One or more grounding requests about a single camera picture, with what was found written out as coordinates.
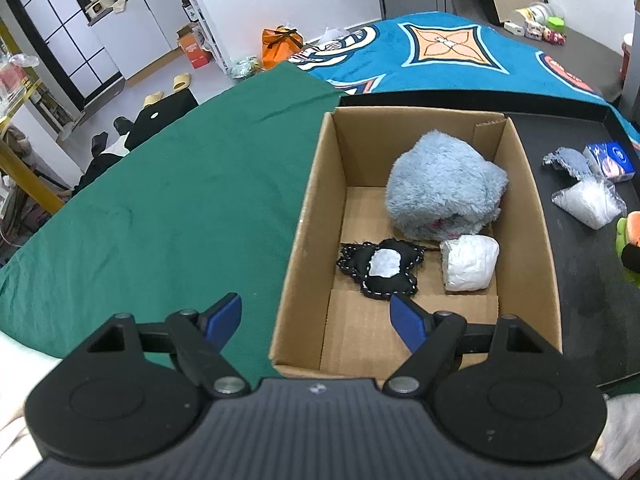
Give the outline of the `orange cardboard box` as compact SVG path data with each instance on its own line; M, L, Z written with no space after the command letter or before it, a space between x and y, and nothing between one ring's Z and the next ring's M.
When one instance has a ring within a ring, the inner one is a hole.
M198 26L186 25L177 32L178 45L196 70L210 63L213 55L205 49L205 39Z

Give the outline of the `yellow slipper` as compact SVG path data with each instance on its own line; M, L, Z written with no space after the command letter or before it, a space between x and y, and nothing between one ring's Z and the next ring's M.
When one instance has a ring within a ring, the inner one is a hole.
M183 73L175 76L174 83L172 84L172 92L176 93L181 90L187 89L191 84L191 74Z
M164 97L163 91L157 91L157 92L151 93L144 98L142 107L147 108L149 106L152 106L155 103L160 102L160 100L163 99L163 97Z

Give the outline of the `blue tissue pack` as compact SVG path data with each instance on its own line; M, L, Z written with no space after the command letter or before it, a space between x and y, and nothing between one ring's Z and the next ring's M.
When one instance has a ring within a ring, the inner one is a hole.
M596 177L616 184L630 181L636 175L634 165L618 142L590 143L582 154Z

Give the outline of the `green cup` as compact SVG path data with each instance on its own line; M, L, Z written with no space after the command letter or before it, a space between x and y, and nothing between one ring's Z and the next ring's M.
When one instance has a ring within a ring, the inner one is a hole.
M558 32L559 34L565 34L565 22L559 16L549 16L546 21L548 29Z

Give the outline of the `clear bag white filling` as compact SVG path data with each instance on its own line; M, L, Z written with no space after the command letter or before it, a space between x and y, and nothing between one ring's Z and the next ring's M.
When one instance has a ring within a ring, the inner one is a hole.
M603 179L580 180L551 196L552 203L595 231L627 213L615 185Z

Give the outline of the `black white fabric pouch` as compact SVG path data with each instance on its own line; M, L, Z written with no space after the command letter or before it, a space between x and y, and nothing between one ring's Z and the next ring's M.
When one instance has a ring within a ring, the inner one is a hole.
M390 300L398 294L411 297L418 291L413 270L422 264L425 253L425 247L393 237L379 243L343 243L336 266L367 298Z

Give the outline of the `yellow slipper near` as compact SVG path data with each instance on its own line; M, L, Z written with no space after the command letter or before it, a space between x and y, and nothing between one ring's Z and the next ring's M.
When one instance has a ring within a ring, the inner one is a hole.
M147 108L149 106L152 106L155 103L160 102L160 100L163 99L163 97L164 97L163 91L157 91L157 92L151 93L144 98L142 107Z

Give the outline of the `black stool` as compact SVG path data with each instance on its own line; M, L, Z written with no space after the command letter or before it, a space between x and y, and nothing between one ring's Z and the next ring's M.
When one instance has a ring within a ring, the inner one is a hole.
M198 107L198 101L189 89L166 96L157 103L145 107L132 126L125 148L133 151L157 133L183 118Z

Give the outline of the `white kitchen cabinet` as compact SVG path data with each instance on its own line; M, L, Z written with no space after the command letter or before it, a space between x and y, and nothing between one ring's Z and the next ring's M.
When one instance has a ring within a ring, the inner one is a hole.
M126 0L90 28L125 79L178 48L178 31L189 25L181 0Z

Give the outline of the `blue denim fabric scrap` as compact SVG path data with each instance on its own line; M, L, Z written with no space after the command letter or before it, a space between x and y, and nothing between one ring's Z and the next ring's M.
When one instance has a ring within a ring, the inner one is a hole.
M555 151L544 155L541 163L556 170L564 170L577 181L594 178L588 160L574 148L560 146Z

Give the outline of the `burger plush toy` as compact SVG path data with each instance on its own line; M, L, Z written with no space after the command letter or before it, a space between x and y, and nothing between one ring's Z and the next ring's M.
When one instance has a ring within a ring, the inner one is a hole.
M631 211L617 221L615 250L626 279L640 287L640 211Z

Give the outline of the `white cloth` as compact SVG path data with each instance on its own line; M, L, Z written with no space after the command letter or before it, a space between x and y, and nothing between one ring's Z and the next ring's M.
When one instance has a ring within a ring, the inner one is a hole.
M442 278L447 292L486 289L494 276L500 246L485 235L462 235L439 244Z

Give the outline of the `grey mattress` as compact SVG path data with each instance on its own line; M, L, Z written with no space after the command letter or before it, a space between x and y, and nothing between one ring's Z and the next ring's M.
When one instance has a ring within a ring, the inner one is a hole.
M623 57L619 53L573 29L567 31L564 46L558 46L512 35L503 27L492 25L492 28L502 36L544 51L569 73L589 84L610 104L617 104L620 100L623 91L620 79Z

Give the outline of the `orange bag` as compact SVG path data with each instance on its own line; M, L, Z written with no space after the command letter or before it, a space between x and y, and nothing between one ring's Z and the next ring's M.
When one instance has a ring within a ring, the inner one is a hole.
M296 28L278 26L262 31L262 67L271 70L303 50L304 38Z

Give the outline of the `green cloth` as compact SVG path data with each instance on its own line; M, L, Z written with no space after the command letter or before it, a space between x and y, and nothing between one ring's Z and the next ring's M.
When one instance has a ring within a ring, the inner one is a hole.
M236 292L242 321L224 357L251 382L271 376L309 171L341 96L282 64L145 141L2 268L2 332L62 358L116 313L160 322Z

